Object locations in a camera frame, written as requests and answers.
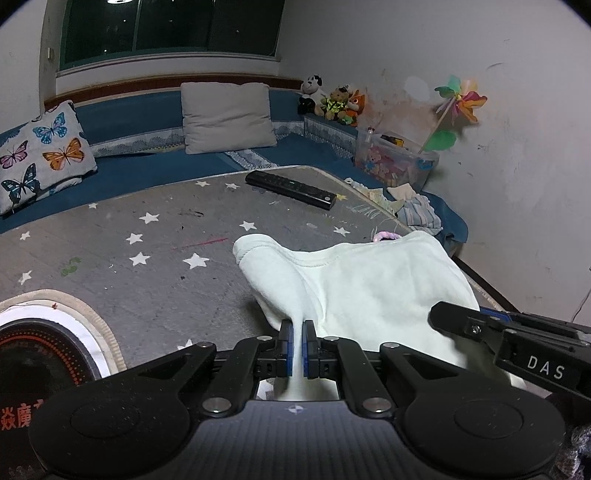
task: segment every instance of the butterfly print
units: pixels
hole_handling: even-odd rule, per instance
[[[0,165],[2,168],[10,168],[16,162],[23,161],[27,157],[27,144],[29,140],[25,140],[23,143],[19,145],[19,147],[15,150],[13,149],[10,155],[4,155],[0,157]]]
[[[66,165],[66,161],[71,164],[70,160],[78,163],[84,160],[84,152],[81,147],[80,140],[73,138],[65,150],[44,153],[43,158],[49,162],[52,170],[62,170]]]
[[[12,130],[9,130],[8,132],[0,134],[0,147],[3,146],[6,142],[8,142],[11,138],[16,137],[21,132],[21,127],[22,125],[20,127],[16,127]]]
[[[41,143],[49,145],[53,135],[57,135],[60,138],[64,138],[66,136],[68,129],[65,127],[65,124],[66,117],[64,116],[64,112],[62,112],[53,121],[53,125],[51,127],[35,127],[33,128],[33,133],[37,136],[37,138],[41,138]]]
[[[55,112],[57,110],[57,107],[59,107],[59,105],[56,105],[53,108],[50,108],[47,112],[45,113],[52,113]],[[41,120],[41,118],[43,118],[43,115],[45,115],[45,113],[42,113],[41,115],[39,115],[37,118],[35,118],[35,120],[31,120],[31,122],[38,122],[39,120]]]
[[[21,192],[26,193],[29,189],[31,193],[37,193],[41,190],[41,184],[35,177],[37,176],[37,168],[34,163],[31,163],[25,171],[25,176],[22,182],[18,180],[4,180],[0,185],[8,192],[13,205],[17,205],[21,201]]]

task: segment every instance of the white towel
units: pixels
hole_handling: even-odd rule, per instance
[[[271,326],[278,330],[283,319],[294,325],[293,376],[275,380],[276,400],[338,398],[334,382],[303,377],[301,324],[306,319],[314,320],[319,337],[350,338],[373,351],[384,342],[398,342],[508,382],[482,345],[454,344],[428,325],[429,311],[439,301],[479,306],[460,269],[427,233],[317,252],[294,252],[269,236],[245,235],[233,253]]]

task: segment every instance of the pinwheel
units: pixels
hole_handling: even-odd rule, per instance
[[[456,142],[456,135],[450,131],[438,132],[437,138],[434,138],[434,133],[441,125],[441,122],[449,112],[452,111],[452,125],[455,123],[456,118],[460,113],[465,116],[471,123],[475,124],[478,119],[475,117],[473,110],[480,108],[488,100],[485,96],[480,96],[476,93],[478,84],[475,80],[464,80],[461,81],[455,75],[451,75],[447,85],[437,87],[436,92],[446,101],[437,109],[436,113],[443,111],[441,117],[437,121],[435,128],[431,130],[431,134],[428,136],[427,141],[421,147],[419,153],[423,150],[445,150],[450,148]]]

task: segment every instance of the orange plush toy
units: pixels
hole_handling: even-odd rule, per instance
[[[365,108],[365,95],[360,95],[359,90],[355,90],[355,93],[351,95],[347,102],[347,108],[345,115],[340,118],[340,122],[345,125],[352,127],[357,126],[357,117],[361,115]]]

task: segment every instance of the stuffed animal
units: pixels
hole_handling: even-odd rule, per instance
[[[299,115],[314,112],[316,105],[321,105],[322,99],[326,99],[326,94],[320,87],[322,87],[322,78],[319,75],[312,75],[301,84],[302,94],[297,107]]]
[[[339,117],[339,122],[352,127],[357,126],[357,117],[361,115],[365,108],[365,95],[360,95],[359,90],[355,90],[351,98],[347,101],[345,114]]]
[[[330,93],[330,96],[322,102],[322,107],[316,105],[314,113],[319,116],[324,116],[327,120],[334,120],[335,118],[344,117],[345,109],[347,108],[347,100],[349,100],[349,92],[345,87],[339,87]]]

